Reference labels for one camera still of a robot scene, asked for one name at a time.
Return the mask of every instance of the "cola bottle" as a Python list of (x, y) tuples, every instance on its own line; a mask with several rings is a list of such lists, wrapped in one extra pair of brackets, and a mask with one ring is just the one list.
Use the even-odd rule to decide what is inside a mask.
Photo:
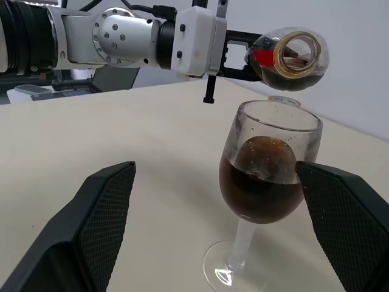
[(329, 64), (325, 40), (308, 29), (287, 27), (261, 36), (246, 61), (272, 88), (299, 91), (323, 78)]

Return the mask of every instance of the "black gripper pad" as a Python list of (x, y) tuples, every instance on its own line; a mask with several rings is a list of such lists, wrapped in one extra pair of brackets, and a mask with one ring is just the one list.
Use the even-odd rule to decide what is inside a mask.
[(317, 240), (346, 291), (389, 291), (389, 205), (352, 173), (307, 162), (296, 172)]
[(135, 172), (134, 162), (124, 162), (91, 175), (46, 224), (0, 292), (106, 291)]

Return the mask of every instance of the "cola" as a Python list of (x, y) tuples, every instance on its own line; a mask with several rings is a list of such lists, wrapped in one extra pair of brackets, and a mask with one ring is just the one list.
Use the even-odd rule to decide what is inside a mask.
[(271, 88), (277, 90), (287, 91), (300, 91), (308, 87), (314, 86), (323, 78), (324, 74), (309, 75), (297, 79), (289, 79), (283, 77), (276, 72), (274, 68), (260, 68), (253, 56), (249, 58), (250, 65), (253, 70), (261, 77), (262, 81), (269, 85)]
[(295, 163), (287, 143), (264, 136), (249, 139), (233, 164), (225, 155), (221, 159), (219, 183), (224, 200), (237, 216), (252, 223), (287, 217), (303, 200)]

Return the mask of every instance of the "robotic arm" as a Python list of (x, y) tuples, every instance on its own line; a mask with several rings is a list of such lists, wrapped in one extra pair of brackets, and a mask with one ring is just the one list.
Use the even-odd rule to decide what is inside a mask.
[[(280, 46), (276, 50), (276, 44), (281, 43), (277, 37), (262, 37), (265, 46), (258, 47), (256, 44), (259, 44), (261, 35), (227, 30), (228, 0), (219, 0), (216, 16), (206, 8), (207, 0), (194, 0), (192, 8), (180, 13), (168, 6), (126, 5), (129, 9), (113, 7), (93, 15), (78, 10), (0, 0), (0, 74), (29, 75), (51, 69), (96, 69), (106, 64), (121, 68), (159, 66), (194, 78), (208, 74), (204, 102), (213, 103), (217, 76), (261, 81), (264, 79), (262, 65), (283, 72), (279, 67), (286, 68), (287, 65), (282, 58), (286, 52), (295, 53), (286, 47), (288, 42), (281, 51)], [(140, 18), (134, 12), (136, 10), (152, 13), (166, 21)], [(247, 65), (242, 69), (224, 66), (229, 43), (243, 45), (248, 50)], [(318, 46), (320, 43), (313, 42), (310, 47), (313, 50)], [(272, 52), (275, 61), (270, 67), (266, 59), (269, 54), (255, 54), (252, 48), (256, 47), (261, 52)], [(319, 56), (322, 55), (320, 48), (314, 58), (311, 57), (315, 60), (303, 60), (307, 68), (298, 68), (298, 74), (288, 75), (287, 79), (295, 83), (299, 81), (297, 77), (301, 77), (301, 72), (311, 74), (313, 69), (317, 69)], [(278, 67), (276, 55), (282, 59)], [(298, 89), (306, 87), (305, 82)]]

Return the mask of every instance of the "white table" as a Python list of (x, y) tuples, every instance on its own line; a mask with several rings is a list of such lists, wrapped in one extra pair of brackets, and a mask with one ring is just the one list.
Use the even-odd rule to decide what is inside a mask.
[[(136, 161), (126, 232), (108, 291), (211, 292), (202, 257), (232, 240), (218, 165), (238, 105), (265, 99), (220, 80), (68, 97), (0, 108), (0, 283), (87, 176)], [(318, 162), (364, 177), (388, 201), (389, 145), (328, 120)], [(252, 249), (287, 292), (344, 291), (305, 203), (258, 226)]]

